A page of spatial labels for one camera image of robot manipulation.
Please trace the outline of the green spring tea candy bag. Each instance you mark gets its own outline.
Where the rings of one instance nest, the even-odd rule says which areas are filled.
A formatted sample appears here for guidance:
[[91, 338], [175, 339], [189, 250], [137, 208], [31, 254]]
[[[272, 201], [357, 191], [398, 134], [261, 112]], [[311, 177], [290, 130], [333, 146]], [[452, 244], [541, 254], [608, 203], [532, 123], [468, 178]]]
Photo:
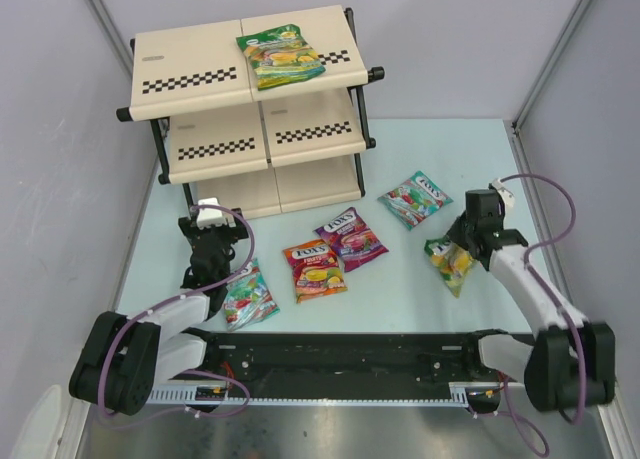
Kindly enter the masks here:
[[258, 91], [306, 82], [326, 72], [295, 24], [240, 36], [236, 43], [255, 74]]

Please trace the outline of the purple berries candy bag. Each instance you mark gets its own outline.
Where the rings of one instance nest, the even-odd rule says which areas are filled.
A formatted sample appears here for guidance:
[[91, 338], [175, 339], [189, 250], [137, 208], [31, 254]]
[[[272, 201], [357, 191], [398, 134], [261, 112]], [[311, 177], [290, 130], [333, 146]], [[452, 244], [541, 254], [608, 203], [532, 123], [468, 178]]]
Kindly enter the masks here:
[[346, 273], [389, 252], [355, 207], [346, 209], [314, 232], [342, 260]]

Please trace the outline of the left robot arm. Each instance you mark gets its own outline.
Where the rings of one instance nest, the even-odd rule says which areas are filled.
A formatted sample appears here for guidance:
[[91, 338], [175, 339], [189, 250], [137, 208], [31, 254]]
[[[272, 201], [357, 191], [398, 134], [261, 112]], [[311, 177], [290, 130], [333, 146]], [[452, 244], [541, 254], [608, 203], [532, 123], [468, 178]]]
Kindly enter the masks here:
[[207, 209], [194, 206], [178, 221], [191, 250], [179, 293], [134, 316], [107, 311], [96, 318], [69, 380], [73, 398], [106, 417], [133, 416], [155, 385], [202, 365], [207, 343], [188, 331], [221, 310], [237, 276], [234, 246], [255, 240], [241, 210], [213, 205], [207, 220]]

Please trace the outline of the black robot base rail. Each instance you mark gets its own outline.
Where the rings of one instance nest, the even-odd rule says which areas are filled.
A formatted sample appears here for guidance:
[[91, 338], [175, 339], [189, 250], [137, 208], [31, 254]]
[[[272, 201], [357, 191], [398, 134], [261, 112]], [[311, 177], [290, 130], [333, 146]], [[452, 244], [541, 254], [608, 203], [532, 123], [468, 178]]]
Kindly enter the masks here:
[[498, 407], [500, 373], [480, 364], [477, 333], [206, 333], [201, 372], [154, 388], [150, 403]]

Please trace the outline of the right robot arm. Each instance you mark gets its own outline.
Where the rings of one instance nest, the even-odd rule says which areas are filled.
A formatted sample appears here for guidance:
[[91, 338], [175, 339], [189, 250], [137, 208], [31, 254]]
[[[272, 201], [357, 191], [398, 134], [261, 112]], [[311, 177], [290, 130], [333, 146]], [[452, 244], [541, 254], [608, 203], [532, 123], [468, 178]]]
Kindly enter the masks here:
[[522, 383], [540, 412], [581, 411], [615, 396], [615, 335], [590, 321], [539, 273], [529, 244], [504, 226], [506, 205], [494, 187], [469, 190], [448, 231], [510, 294], [533, 335], [531, 345], [507, 333], [478, 341], [481, 364]]

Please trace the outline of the orange fruits candy bag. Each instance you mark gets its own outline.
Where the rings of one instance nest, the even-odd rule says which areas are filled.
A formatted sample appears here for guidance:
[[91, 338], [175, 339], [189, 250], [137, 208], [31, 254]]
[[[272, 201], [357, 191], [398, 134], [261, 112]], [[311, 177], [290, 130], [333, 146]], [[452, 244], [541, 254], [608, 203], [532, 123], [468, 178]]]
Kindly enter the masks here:
[[348, 290], [338, 256], [323, 240], [286, 248], [283, 253], [292, 269], [298, 304]]

